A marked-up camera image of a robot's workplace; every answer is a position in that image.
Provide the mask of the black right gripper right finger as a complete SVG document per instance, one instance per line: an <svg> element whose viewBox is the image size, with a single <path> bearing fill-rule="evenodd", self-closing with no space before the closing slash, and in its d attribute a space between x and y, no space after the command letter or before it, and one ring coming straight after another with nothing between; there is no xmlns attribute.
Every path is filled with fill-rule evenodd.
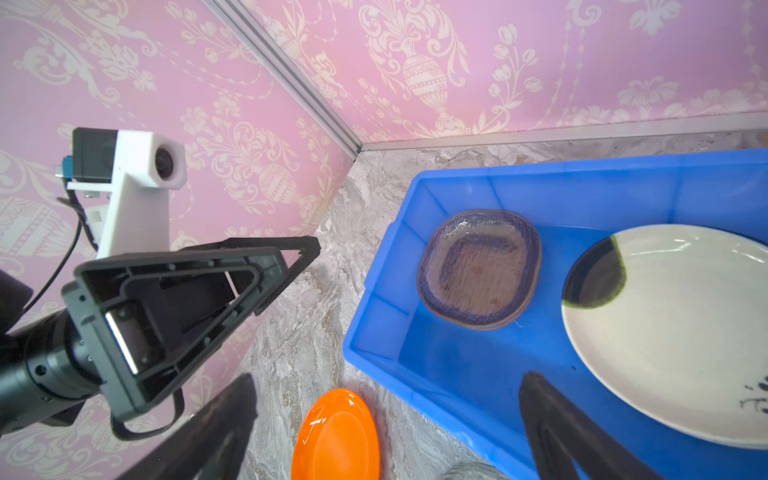
<svg viewBox="0 0 768 480"><path fill-rule="evenodd" d="M660 476L556 389L544 375L523 375L518 401L541 479L658 479Z"/></svg>

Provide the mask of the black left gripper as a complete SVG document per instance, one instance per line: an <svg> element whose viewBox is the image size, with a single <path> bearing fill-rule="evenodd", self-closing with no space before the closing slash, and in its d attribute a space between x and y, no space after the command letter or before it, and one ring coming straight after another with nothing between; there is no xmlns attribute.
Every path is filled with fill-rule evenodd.
<svg viewBox="0 0 768 480"><path fill-rule="evenodd" d="M174 401L184 383L251 315L260 315L320 254L317 238L228 238L175 252L84 263L62 289L66 309L10 334L32 290L1 274L1 432L70 426L100 393L113 434Z"/></svg>

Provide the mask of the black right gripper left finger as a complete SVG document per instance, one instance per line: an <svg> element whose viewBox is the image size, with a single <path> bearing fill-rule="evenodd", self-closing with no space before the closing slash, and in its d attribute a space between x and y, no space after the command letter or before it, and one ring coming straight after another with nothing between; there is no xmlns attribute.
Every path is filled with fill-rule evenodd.
<svg viewBox="0 0 768 480"><path fill-rule="evenodd" d="M256 418L256 388L243 374L121 477L236 479Z"/></svg>

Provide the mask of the grey glass plate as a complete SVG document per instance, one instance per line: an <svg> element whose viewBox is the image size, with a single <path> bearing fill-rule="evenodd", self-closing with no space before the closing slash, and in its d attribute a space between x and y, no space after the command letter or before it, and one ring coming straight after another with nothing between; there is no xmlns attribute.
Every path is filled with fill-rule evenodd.
<svg viewBox="0 0 768 480"><path fill-rule="evenodd" d="M438 480L508 480L497 468L480 461L461 461L448 467Z"/></svg>

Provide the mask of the orange round plate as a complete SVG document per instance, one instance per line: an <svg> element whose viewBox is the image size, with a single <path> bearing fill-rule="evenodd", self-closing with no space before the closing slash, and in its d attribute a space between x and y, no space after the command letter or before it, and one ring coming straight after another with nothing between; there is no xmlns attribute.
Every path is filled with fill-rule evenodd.
<svg viewBox="0 0 768 480"><path fill-rule="evenodd" d="M355 392L325 393L309 410L293 452L293 479L378 479L381 453L373 416Z"/></svg>

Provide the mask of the cream plate black brushstroke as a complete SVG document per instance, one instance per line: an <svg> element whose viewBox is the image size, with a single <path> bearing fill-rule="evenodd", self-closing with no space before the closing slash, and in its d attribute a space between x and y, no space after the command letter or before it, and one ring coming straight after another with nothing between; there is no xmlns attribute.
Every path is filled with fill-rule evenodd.
<svg viewBox="0 0 768 480"><path fill-rule="evenodd" d="M561 312L589 371L644 415L721 445L767 446L767 247L723 230L616 232L571 267Z"/></svg>

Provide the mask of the pink glass plate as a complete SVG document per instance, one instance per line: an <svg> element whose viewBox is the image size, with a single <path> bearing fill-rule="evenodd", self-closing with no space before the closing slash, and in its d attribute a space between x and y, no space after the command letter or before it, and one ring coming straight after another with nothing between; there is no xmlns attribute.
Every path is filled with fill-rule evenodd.
<svg viewBox="0 0 768 480"><path fill-rule="evenodd" d="M489 331L515 322L530 305L542 266L542 241L524 216L472 209L443 222L416 273L425 307L464 328Z"/></svg>

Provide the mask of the blue plastic bin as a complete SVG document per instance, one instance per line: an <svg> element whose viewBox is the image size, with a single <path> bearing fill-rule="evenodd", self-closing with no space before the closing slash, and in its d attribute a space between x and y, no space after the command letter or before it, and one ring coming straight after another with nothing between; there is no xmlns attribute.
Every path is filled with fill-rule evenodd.
<svg viewBox="0 0 768 480"><path fill-rule="evenodd" d="M484 333L430 313L418 297L416 272L443 221L492 207L533 223L543 267L522 317ZM516 479L535 475L517 400L529 371L544 375L667 479L763 479L767 446L713 443L644 415L589 371L567 335L560 296L577 258L616 232L666 224L723 230L767 247L766 151L424 172L374 258L345 337L345 359Z"/></svg>

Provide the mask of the left aluminium corner post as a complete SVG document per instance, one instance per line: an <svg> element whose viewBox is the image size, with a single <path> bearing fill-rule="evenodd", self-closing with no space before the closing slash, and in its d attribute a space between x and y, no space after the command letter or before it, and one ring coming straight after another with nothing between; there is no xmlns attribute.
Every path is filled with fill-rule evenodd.
<svg viewBox="0 0 768 480"><path fill-rule="evenodd" d="M204 1L204 4L326 130L342 150L355 160L362 151L362 141L248 9L240 1L208 0Z"/></svg>

